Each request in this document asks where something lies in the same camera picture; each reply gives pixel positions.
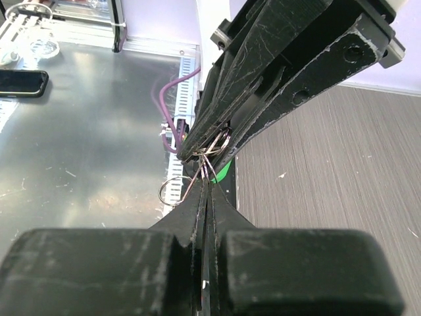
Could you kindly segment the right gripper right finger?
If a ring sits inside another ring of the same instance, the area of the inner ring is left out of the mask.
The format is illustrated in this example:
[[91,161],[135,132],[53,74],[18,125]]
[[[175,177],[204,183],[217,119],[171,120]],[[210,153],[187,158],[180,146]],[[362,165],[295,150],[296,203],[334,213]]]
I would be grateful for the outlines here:
[[361,230],[257,228],[207,198],[209,315],[402,315],[381,245]]

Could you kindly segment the metal disc with keyrings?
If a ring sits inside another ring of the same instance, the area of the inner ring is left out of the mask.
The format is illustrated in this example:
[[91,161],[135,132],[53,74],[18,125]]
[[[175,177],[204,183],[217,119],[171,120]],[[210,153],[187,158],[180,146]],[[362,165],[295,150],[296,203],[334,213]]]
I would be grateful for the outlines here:
[[[197,159],[198,163],[197,170],[195,171],[193,176],[177,175],[163,182],[158,190],[160,202],[169,207],[175,207],[180,205],[186,200],[188,194],[193,189],[193,186],[199,179],[214,180],[215,183],[218,183],[218,173],[215,171],[215,168],[213,167],[210,159],[218,157],[228,147],[231,138],[231,133],[232,129],[229,126],[224,127],[219,131],[219,133],[216,135],[214,140],[210,142],[210,144],[198,149],[197,151],[194,151],[193,156]],[[182,185],[183,180],[188,180],[189,184],[186,190],[184,191],[184,194],[180,196],[180,199],[176,201],[165,200],[165,198],[162,196],[162,192],[167,191],[166,187],[171,182],[178,182]]]

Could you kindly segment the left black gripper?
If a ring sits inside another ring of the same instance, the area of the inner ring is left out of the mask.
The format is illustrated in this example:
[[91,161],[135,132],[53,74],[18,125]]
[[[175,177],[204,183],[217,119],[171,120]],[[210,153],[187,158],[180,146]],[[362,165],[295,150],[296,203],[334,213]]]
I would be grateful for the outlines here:
[[400,63],[405,47],[390,26],[396,12],[390,1],[246,1],[235,18],[223,20],[210,37],[226,50],[212,68],[211,74],[218,76],[214,91],[203,92],[203,111],[178,159],[189,161],[214,137],[256,91],[262,73],[278,55],[297,66],[305,53],[327,45],[286,82],[272,86],[260,100],[246,102],[244,113],[232,124],[230,142],[212,161],[215,171],[250,139],[322,92],[379,61],[383,68]]

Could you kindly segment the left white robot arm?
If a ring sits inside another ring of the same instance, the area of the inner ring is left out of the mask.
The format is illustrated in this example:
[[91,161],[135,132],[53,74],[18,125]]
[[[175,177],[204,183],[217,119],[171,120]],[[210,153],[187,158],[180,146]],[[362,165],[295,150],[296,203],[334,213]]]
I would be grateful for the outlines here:
[[205,85],[179,160],[220,172],[252,138],[353,75],[400,63],[402,1],[199,1]]

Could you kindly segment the key with green tag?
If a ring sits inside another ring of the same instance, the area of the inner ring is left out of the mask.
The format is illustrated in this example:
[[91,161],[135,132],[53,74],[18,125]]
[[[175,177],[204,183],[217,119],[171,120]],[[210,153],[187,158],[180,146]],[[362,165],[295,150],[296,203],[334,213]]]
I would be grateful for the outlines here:
[[228,163],[216,174],[216,178],[213,177],[210,181],[213,183],[221,182],[228,174],[228,171],[230,170],[232,159],[228,161]]

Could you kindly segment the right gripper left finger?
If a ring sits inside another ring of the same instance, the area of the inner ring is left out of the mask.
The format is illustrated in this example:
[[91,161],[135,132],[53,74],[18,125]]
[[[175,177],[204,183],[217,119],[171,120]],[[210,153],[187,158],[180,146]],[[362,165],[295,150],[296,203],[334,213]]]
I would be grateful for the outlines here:
[[207,182],[151,228],[35,228],[1,264],[2,315],[195,315]]

